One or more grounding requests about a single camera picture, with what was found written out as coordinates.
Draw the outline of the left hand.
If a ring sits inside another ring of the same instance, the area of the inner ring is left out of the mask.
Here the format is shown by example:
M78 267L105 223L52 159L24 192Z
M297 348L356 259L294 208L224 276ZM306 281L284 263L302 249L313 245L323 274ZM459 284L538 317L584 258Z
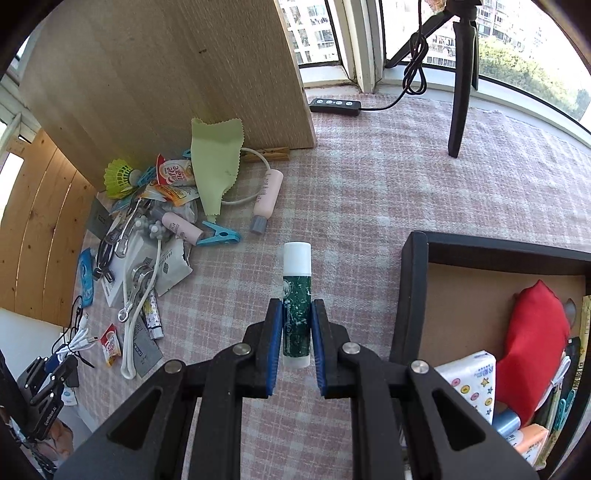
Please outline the left hand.
M59 419L49 430L49 443L57 459L65 460L74 452L73 432Z

